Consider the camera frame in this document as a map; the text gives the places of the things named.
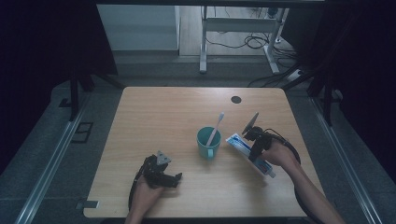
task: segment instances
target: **wall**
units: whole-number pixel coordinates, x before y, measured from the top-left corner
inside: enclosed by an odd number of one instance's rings
[[[177,50],[179,7],[97,5],[112,50]]]

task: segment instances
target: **gray floor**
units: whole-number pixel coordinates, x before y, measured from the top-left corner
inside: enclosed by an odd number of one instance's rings
[[[198,57],[136,57],[127,53],[116,53],[115,56],[120,75],[114,78],[128,86],[246,87],[251,80],[271,74],[265,59],[261,56],[209,57],[205,75],[199,74]],[[88,197],[122,93],[122,90],[102,79],[96,76],[93,78],[95,90],[91,93],[80,93],[81,100],[84,96],[90,96],[81,121],[93,122],[92,134],[86,144],[70,144],[67,148],[58,171],[36,211],[34,223],[122,223],[122,219],[86,218],[82,210],[76,208]],[[262,83],[263,81],[252,86],[258,87]],[[347,223],[369,223],[334,155],[311,99],[306,95],[305,89],[308,84],[309,81],[287,91],[287,96],[326,196]],[[33,186],[44,171],[70,116],[68,108],[58,107],[68,94],[68,83],[53,90],[51,103],[46,112],[1,175],[0,223],[15,222]],[[396,186],[349,126],[337,104],[332,105],[332,121],[333,129],[361,183],[369,192],[382,222],[396,223]],[[215,222],[265,223],[265,220],[234,219]]]

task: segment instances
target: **black backdrop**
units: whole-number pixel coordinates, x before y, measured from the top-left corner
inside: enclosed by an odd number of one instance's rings
[[[346,118],[396,182],[395,3],[368,1],[334,63]]]
[[[0,1],[0,172],[75,72],[117,74],[96,4],[90,0]]]

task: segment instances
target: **wire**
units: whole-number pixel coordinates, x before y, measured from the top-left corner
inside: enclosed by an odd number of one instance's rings
[[[212,45],[220,45],[220,46],[230,48],[230,49],[240,49],[244,46],[248,46],[251,49],[262,49],[262,47],[264,47],[266,44],[269,43],[268,40],[264,39],[263,37],[254,35],[254,33],[250,33],[247,37],[245,37],[245,40],[244,40],[245,43],[240,46],[229,46],[229,45],[225,45],[225,44],[221,44],[221,43],[216,43],[216,42],[212,42],[212,41],[208,40],[207,38],[206,38],[206,41]],[[251,41],[255,41],[256,43],[259,44],[259,46],[252,46],[250,44]]]

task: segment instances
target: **hand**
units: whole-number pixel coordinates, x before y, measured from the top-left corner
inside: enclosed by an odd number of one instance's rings
[[[298,164],[294,154],[274,138],[272,139],[271,147],[268,150],[264,150],[260,157],[273,165],[281,166],[285,170]]]
[[[140,223],[143,216],[157,202],[164,190],[164,187],[156,187],[152,189],[146,178],[141,175],[137,180],[134,198],[132,199],[131,211],[126,218],[125,223]]]

